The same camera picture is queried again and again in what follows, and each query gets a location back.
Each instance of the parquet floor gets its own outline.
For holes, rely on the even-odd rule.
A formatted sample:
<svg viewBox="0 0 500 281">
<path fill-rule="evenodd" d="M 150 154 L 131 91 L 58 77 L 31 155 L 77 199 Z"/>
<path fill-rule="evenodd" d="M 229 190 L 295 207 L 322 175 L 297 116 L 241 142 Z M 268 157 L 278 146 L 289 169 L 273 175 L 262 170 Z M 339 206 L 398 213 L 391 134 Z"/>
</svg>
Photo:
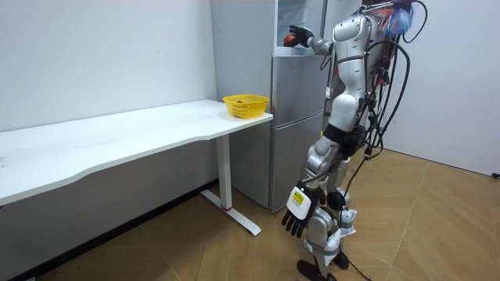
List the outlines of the parquet floor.
<svg viewBox="0 0 500 281">
<path fill-rule="evenodd" d="M 500 280 L 500 181 L 385 151 L 350 193 L 358 233 L 345 253 L 372 280 Z M 234 207 L 262 228 L 257 237 L 197 196 L 40 280 L 305 280 L 295 262 L 312 257 L 281 227 L 284 212 L 236 190 Z M 363 280 L 331 271 L 339 281 Z"/>
</svg>

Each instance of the yellow basket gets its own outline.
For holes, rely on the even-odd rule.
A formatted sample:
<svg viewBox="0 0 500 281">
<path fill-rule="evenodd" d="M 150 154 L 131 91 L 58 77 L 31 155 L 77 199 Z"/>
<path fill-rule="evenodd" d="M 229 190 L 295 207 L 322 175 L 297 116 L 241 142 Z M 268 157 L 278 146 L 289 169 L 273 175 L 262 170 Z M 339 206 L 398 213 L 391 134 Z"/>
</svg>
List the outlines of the yellow basket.
<svg viewBox="0 0 500 281">
<path fill-rule="evenodd" d="M 232 116 L 249 119 L 264 113 L 269 98 L 256 94 L 237 94 L 225 97 L 223 100 Z"/>
</svg>

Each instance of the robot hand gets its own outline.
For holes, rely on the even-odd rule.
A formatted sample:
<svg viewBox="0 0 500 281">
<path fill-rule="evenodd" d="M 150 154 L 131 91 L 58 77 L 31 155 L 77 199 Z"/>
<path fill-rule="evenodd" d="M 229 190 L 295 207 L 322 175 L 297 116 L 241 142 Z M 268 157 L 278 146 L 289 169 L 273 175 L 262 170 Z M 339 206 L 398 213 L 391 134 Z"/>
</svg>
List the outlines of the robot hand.
<svg viewBox="0 0 500 281">
<path fill-rule="evenodd" d="M 314 190 L 306 187 L 302 181 L 299 181 L 297 187 L 290 194 L 287 202 L 287 213 L 284 215 L 281 225 L 286 225 L 286 230 L 290 231 L 292 236 L 300 238 L 304 228 L 313 216 L 317 204 L 325 204 L 326 196 L 321 188 Z"/>
<path fill-rule="evenodd" d="M 314 37 L 311 30 L 305 27 L 290 26 L 290 34 L 284 39 L 285 47 L 295 47 L 298 44 L 308 48 L 308 40 Z"/>
</svg>

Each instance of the table leg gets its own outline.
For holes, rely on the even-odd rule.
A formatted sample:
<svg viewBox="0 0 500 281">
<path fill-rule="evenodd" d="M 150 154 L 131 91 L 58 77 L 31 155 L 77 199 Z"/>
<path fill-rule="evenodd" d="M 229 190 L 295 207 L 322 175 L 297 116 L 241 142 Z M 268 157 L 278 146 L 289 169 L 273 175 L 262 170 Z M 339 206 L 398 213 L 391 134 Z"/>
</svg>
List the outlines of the table leg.
<svg viewBox="0 0 500 281">
<path fill-rule="evenodd" d="M 233 209 L 231 197 L 231 165 L 229 154 L 229 135 L 218 137 L 217 141 L 217 162 L 219 164 L 219 186 L 220 198 L 208 190 L 202 191 L 202 195 L 224 210 L 233 219 L 239 222 L 251 234 L 256 236 L 260 233 L 260 228 L 247 219 L 240 212 Z"/>
</svg>

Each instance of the table top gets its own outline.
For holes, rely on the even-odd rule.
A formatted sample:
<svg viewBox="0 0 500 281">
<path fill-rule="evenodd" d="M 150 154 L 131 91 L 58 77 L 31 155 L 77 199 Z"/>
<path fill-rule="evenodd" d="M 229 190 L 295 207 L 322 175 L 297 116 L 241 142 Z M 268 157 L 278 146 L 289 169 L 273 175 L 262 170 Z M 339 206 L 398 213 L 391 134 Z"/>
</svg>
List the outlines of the table top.
<svg viewBox="0 0 500 281">
<path fill-rule="evenodd" d="M 194 141 L 270 121 L 201 100 L 0 133 L 0 206 Z"/>
</svg>

